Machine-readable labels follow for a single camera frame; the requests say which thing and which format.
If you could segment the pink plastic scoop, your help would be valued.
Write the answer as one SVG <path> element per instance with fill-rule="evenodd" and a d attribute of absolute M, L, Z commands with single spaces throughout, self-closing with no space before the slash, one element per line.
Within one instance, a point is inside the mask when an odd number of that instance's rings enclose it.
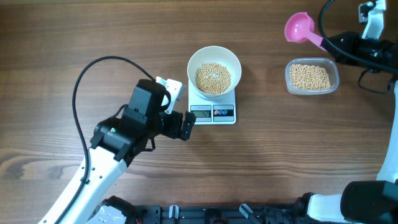
<path fill-rule="evenodd" d="M 314 33 L 314 30 L 313 19 L 306 12 L 298 12 L 287 21 L 284 35 L 288 42 L 304 43 L 309 40 L 321 50 L 326 51 L 321 46 L 323 38 Z"/>

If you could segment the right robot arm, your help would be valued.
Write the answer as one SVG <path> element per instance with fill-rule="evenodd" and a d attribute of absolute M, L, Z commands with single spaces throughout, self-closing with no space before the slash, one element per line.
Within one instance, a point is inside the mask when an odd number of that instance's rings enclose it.
<path fill-rule="evenodd" d="M 306 215 L 319 222 L 397 220 L 397 78 L 340 67 L 341 89 L 297 96 L 297 172 L 319 180 Z"/>

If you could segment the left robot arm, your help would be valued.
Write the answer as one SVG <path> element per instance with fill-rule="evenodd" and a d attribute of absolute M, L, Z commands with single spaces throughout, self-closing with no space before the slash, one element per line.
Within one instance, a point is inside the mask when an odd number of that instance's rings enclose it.
<path fill-rule="evenodd" d="M 154 150 L 147 144 L 153 144 L 156 136 L 188 140 L 196 117 L 173 110 L 184 89 L 172 79 L 139 80 L 122 115 L 97 124 L 88 157 L 41 223 L 86 223 L 132 160 Z"/>

